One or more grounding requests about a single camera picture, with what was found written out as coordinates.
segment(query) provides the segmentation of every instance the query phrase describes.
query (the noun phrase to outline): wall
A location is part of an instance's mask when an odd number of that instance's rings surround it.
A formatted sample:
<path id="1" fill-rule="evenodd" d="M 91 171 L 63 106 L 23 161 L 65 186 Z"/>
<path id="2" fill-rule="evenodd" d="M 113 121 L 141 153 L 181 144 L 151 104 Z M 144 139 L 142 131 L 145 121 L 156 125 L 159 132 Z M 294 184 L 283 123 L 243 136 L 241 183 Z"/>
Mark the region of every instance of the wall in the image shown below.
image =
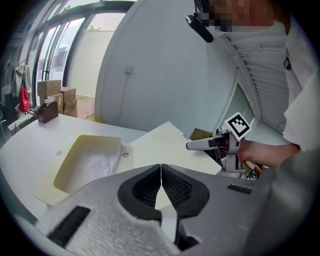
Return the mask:
<path id="1" fill-rule="evenodd" d="M 214 129 L 236 66 L 219 44 L 206 43 L 187 25 L 193 12 L 193 0 L 138 0 L 132 6 L 102 61 L 97 118 L 142 131 L 171 121 L 187 136 L 194 128 Z M 132 74 L 126 75 L 126 66 Z"/>
<path id="2" fill-rule="evenodd" d="M 85 32 L 72 59 L 68 86 L 76 93 L 96 96 L 96 87 L 101 63 L 113 31 Z"/>
<path id="3" fill-rule="evenodd" d="M 283 138 L 283 135 L 280 132 L 264 124 L 263 122 L 259 122 L 246 137 L 246 139 L 269 145 L 290 144 L 290 142 Z"/>

